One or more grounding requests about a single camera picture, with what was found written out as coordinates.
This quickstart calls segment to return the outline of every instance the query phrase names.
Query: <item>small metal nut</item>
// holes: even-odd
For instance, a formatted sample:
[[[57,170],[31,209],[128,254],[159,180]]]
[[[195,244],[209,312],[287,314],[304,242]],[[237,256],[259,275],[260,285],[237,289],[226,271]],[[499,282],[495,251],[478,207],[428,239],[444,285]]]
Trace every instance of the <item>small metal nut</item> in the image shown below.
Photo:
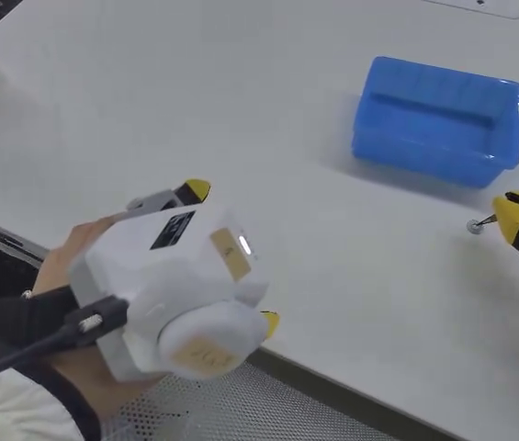
[[[471,234],[482,234],[483,233],[483,225],[478,225],[480,223],[479,220],[472,219],[468,222],[468,232]]]

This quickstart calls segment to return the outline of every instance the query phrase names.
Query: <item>blue plastic container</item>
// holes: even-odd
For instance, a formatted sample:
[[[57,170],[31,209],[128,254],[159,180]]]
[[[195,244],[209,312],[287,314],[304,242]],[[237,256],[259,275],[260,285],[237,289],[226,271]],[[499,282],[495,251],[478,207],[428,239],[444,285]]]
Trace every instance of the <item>blue plastic container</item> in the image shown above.
[[[519,164],[519,84],[378,57],[354,131],[357,158],[483,188]]]

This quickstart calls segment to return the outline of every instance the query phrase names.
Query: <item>white table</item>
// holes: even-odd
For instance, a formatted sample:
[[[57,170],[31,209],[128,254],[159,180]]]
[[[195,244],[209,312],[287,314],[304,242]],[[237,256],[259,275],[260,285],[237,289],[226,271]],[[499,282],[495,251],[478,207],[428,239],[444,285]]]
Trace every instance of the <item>white table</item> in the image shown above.
[[[483,192],[358,164],[379,54],[519,81],[519,21],[418,0],[25,0],[0,23],[0,225],[45,246],[190,176],[273,269],[265,345],[470,440],[519,439],[519,256]]]

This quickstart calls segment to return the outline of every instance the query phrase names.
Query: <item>black cable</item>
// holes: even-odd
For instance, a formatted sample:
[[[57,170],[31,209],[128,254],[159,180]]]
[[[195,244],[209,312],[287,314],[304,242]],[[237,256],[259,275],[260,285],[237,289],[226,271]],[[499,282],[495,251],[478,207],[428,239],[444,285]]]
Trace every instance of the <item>black cable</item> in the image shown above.
[[[4,372],[22,363],[28,363],[35,357],[54,354],[61,350],[92,344],[95,340],[127,322],[129,304],[115,296],[107,296],[83,308],[73,311],[65,317],[65,324],[48,337],[25,349],[0,359],[0,372]]]
[[[34,345],[0,359],[0,372],[29,362],[35,357],[46,356],[56,352],[63,344],[76,339],[81,334],[78,325],[65,324],[58,332],[39,340]]]

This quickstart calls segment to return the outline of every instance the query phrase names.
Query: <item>beige tape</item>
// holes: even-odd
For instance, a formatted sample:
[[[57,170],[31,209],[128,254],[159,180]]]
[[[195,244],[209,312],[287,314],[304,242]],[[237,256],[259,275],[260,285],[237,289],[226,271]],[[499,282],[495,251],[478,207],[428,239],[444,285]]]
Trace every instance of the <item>beige tape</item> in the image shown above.
[[[240,358],[205,337],[193,337],[172,355],[179,365],[204,375],[221,375],[239,365]]]
[[[251,272],[249,262],[244,257],[241,248],[234,241],[228,228],[221,228],[210,235],[210,240],[214,243],[222,260],[229,268],[232,279],[238,282]]]

